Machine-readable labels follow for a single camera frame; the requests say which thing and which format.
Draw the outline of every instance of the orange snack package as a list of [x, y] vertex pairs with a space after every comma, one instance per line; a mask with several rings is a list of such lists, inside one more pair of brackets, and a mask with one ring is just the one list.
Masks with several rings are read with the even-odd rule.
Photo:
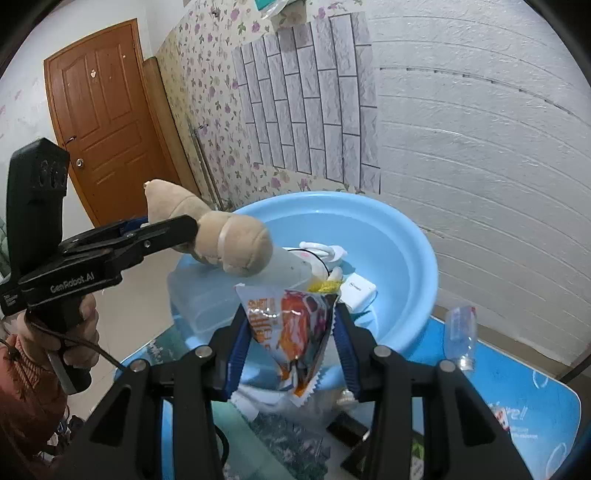
[[314, 390], [333, 327], [336, 294], [236, 286], [254, 339], [277, 362], [281, 386], [302, 405]]

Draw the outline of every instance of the floral wallpaper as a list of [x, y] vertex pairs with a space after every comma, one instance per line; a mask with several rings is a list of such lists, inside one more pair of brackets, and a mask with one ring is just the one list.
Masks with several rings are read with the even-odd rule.
[[254, 0], [193, 2], [160, 47], [157, 59], [181, 141], [202, 192], [207, 192], [207, 185], [191, 128], [197, 132], [220, 196], [230, 208], [290, 192], [363, 193], [347, 184], [253, 162], [231, 55], [234, 47], [283, 26], [361, 10], [362, 0], [298, 0], [275, 17], [262, 20]]

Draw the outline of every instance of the bottle cap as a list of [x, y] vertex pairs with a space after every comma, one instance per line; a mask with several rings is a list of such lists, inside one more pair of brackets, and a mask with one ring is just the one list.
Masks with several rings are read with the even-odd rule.
[[463, 356], [457, 360], [456, 365], [462, 372], [473, 372], [475, 363], [473, 358]]

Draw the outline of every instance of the yellow object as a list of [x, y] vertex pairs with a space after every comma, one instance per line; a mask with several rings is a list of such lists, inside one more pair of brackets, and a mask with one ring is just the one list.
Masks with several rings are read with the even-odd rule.
[[316, 281], [308, 288], [312, 293], [338, 293], [343, 280], [324, 280]]

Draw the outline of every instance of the human hand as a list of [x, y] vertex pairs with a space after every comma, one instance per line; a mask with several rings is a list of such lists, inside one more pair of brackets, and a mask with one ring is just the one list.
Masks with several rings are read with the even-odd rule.
[[[96, 299], [93, 294], [86, 295], [80, 304], [80, 313], [84, 321], [76, 325], [66, 333], [67, 336], [83, 338], [92, 343], [99, 343], [99, 332], [96, 325], [99, 321], [99, 312], [96, 310]], [[51, 363], [47, 358], [47, 351], [57, 351], [61, 347], [60, 339], [51, 336], [31, 325], [30, 319], [21, 312], [17, 319], [17, 334], [21, 341], [22, 349], [30, 360], [51, 370]], [[65, 351], [64, 362], [77, 368], [92, 368], [99, 361], [99, 354], [84, 346], [73, 346]]]

